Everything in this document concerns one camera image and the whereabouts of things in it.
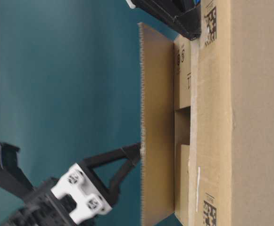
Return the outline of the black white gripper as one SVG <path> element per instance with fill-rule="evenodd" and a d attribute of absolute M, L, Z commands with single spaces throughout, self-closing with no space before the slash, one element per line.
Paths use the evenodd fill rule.
<path fill-rule="evenodd" d="M 23 197 L 26 204 L 47 204 L 66 226 L 106 215 L 117 204 L 120 185 L 141 159 L 141 143 L 101 153 L 75 163 L 59 180 L 51 178 Z M 106 187 L 94 168 L 126 159 Z"/>

